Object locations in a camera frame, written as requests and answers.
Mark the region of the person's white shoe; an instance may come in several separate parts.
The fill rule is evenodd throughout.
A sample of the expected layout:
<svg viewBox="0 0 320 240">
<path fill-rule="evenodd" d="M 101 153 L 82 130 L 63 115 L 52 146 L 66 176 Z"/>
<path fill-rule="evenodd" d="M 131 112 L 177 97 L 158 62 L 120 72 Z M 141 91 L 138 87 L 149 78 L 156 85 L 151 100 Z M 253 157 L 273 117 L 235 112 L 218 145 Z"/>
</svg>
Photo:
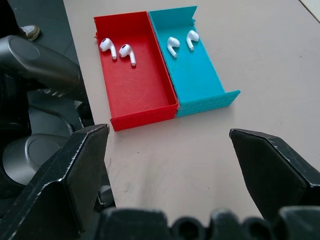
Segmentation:
<svg viewBox="0 0 320 240">
<path fill-rule="evenodd" d="M 26 25 L 20 27 L 19 36 L 33 42 L 39 37 L 40 33 L 41 30 L 37 25 Z"/>
</svg>

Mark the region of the silver robot body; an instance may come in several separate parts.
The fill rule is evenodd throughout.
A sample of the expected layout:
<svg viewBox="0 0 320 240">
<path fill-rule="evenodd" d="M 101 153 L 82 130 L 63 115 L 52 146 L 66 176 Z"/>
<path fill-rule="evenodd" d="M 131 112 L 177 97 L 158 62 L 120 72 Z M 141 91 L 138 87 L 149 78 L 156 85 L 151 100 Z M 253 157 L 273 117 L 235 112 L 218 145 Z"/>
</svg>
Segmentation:
<svg viewBox="0 0 320 240">
<path fill-rule="evenodd" d="M 21 37 L 1 37 L 0 217 L 68 138 L 93 124 L 78 64 Z"/>
</svg>

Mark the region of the red plastic tray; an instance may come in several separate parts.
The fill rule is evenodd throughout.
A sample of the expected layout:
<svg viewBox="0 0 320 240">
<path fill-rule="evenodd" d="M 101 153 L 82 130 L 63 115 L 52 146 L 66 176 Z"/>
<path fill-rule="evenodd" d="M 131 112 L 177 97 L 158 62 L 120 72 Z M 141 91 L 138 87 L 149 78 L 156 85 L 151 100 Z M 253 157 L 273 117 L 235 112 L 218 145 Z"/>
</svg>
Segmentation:
<svg viewBox="0 0 320 240">
<path fill-rule="evenodd" d="M 96 16 L 94 23 L 97 43 L 108 38 L 116 51 L 129 45 L 136 60 L 133 66 L 129 56 L 99 51 L 114 131 L 173 119 L 178 100 L 148 12 Z"/>
</svg>

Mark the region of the white earbud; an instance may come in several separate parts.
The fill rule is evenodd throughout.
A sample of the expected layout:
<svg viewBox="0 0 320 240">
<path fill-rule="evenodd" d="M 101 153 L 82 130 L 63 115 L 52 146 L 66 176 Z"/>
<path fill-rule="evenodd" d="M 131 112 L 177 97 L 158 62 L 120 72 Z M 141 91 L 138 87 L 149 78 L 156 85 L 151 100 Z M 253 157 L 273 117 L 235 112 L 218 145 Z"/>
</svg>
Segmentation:
<svg viewBox="0 0 320 240">
<path fill-rule="evenodd" d="M 198 42 L 199 41 L 199 35 L 197 32 L 195 32 L 194 30 L 190 30 L 188 33 L 187 33 L 187 36 L 186 36 L 186 43 L 187 43 L 187 46 L 189 48 L 190 51 L 193 51 L 194 50 L 194 45 L 193 45 L 193 42 Z"/>
<path fill-rule="evenodd" d="M 132 47 L 129 44 L 124 44 L 120 50 L 119 50 L 119 55 L 121 58 L 129 57 L 130 58 L 130 63 L 133 67 L 136 66 L 136 58 L 134 51 Z"/>
<path fill-rule="evenodd" d="M 179 48 L 180 47 L 180 41 L 177 38 L 174 38 L 170 36 L 167 40 L 167 50 L 171 54 L 173 58 L 177 58 L 178 54 L 174 50 L 174 48 Z"/>
<path fill-rule="evenodd" d="M 117 51 L 116 51 L 115 45 L 113 44 L 110 38 L 104 38 L 99 45 L 99 49 L 102 52 L 106 52 L 110 50 L 112 59 L 113 60 L 117 59 Z"/>
</svg>

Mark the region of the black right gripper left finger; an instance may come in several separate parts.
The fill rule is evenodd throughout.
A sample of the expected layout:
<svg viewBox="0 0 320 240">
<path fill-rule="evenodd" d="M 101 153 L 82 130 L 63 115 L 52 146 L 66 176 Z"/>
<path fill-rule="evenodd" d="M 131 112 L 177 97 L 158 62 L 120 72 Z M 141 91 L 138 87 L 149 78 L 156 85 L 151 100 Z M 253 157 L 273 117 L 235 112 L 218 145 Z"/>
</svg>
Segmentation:
<svg viewBox="0 0 320 240">
<path fill-rule="evenodd" d="M 0 240 L 77 240 L 85 232 L 106 172 L 110 127 L 74 132 L 0 220 Z"/>
</svg>

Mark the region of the cyan plastic tray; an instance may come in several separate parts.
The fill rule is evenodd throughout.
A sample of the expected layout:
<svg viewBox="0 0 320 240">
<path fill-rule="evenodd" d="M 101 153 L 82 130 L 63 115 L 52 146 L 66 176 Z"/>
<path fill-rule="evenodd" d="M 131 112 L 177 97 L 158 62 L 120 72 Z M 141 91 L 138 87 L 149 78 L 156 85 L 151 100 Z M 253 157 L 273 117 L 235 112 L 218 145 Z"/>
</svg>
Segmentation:
<svg viewBox="0 0 320 240">
<path fill-rule="evenodd" d="M 178 99 L 177 117 L 228 107 L 240 94 L 240 90 L 224 90 L 200 38 L 192 42 L 194 50 L 190 51 L 186 37 L 190 30 L 198 33 L 193 18 L 196 9 L 188 6 L 149 12 Z M 174 48 L 177 58 L 167 49 L 169 37 L 180 42 L 180 46 Z"/>
</svg>

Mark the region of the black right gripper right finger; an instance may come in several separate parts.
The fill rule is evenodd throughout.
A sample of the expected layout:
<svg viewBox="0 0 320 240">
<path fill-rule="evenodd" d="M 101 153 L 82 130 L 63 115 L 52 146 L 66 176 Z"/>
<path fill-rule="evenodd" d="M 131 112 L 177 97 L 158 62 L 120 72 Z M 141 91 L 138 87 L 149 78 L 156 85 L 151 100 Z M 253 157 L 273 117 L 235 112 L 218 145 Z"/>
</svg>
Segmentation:
<svg viewBox="0 0 320 240">
<path fill-rule="evenodd" d="M 232 128 L 229 132 L 246 188 L 262 217 L 288 206 L 320 206 L 320 172 L 280 137 Z"/>
</svg>

